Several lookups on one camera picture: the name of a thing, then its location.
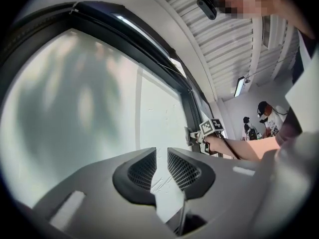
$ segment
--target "white t-shirt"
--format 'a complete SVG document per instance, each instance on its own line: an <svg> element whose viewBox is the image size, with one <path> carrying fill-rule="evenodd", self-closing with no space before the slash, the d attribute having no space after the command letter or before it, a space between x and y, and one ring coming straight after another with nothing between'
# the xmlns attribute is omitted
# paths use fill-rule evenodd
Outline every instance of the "white t-shirt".
<svg viewBox="0 0 319 239"><path fill-rule="evenodd" d="M257 129L250 123L248 122L247 125L250 127L250 128L253 128L256 133L257 133ZM248 141L249 139L247 138L247 134L246 134L246 131L245 131L245 127L243 127L243 131L242 131L242 137L244 138L245 141Z"/></svg>
<svg viewBox="0 0 319 239"><path fill-rule="evenodd" d="M277 134L278 131L281 129L286 116L287 115L282 115L282 114L286 114L287 111L282 108L281 106L276 106L275 109L273 109L273 111L271 112L271 114L268 116L268 121L266 122L266 127L269 127L271 129L271 132L274 134Z"/></svg>

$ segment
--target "corrugated ceiling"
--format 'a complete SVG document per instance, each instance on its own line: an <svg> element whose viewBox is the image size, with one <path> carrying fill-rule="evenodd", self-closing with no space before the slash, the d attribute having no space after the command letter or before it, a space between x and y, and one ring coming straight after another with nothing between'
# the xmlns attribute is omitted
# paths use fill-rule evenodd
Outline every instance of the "corrugated ceiling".
<svg viewBox="0 0 319 239"><path fill-rule="evenodd" d="M209 20L197 6L197 0L166 0L179 14L196 39L208 65L218 98L233 98L237 80L247 76L253 51L252 19L233 19L218 14ZM298 34L294 33L280 74L287 73L298 47ZM262 47L254 83L271 80L281 55L282 46L268 50Z"/></svg>

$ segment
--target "fluorescent light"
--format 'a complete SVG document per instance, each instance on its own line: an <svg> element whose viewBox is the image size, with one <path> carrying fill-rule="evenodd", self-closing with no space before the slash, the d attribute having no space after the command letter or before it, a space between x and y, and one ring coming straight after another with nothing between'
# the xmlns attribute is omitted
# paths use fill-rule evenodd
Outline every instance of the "fluorescent light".
<svg viewBox="0 0 319 239"><path fill-rule="evenodd" d="M237 81L237 87L236 87L236 91L235 91L235 96L234 97L237 97L240 95L240 92L244 86L244 82L245 82L245 77L240 77Z"/></svg>
<svg viewBox="0 0 319 239"><path fill-rule="evenodd" d="M178 71L183 74L183 76L186 78L186 74L183 70L183 67L181 66L181 63L179 63L177 60L170 58L170 61L174 64L174 66L178 69Z"/></svg>
<svg viewBox="0 0 319 239"><path fill-rule="evenodd" d="M124 23L126 23L127 25L129 25L131 28L135 29L138 33L140 33L148 41L150 41L157 49L159 49L167 58L169 58L168 52L164 50L164 48L161 47L152 37L150 37L147 33L145 33L144 30L142 30L139 26L135 25L133 22L129 21L128 19L120 15L115 14L115 16L121 21L123 21Z"/></svg>

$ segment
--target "ceiling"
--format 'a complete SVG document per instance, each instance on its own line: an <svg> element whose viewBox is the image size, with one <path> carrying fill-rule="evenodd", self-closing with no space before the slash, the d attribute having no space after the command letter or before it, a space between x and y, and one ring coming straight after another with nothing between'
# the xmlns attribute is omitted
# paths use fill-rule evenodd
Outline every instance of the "ceiling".
<svg viewBox="0 0 319 239"><path fill-rule="evenodd" d="M299 45L297 30L285 22L284 42L268 49L262 45L262 19L233 19L219 13L209 20L197 6L197 0L164 0L166 10L173 9L186 24L204 57L207 77L216 98L234 97L237 80L250 76L242 92L251 84L258 86L289 74Z"/></svg>

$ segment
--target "ceiling light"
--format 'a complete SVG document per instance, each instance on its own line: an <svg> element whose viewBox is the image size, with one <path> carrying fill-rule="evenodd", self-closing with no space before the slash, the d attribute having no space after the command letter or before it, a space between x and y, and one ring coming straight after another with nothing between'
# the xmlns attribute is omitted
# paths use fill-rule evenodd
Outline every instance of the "ceiling light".
<svg viewBox="0 0 319 239"><path fill-rule="evenodd" d="M234 97L237 97L240 95L240 92L244 86L244 82L245 82L245 77L240 77L237 81L237 87L236 87L236 91L235 91L235 95Z"/></svg>

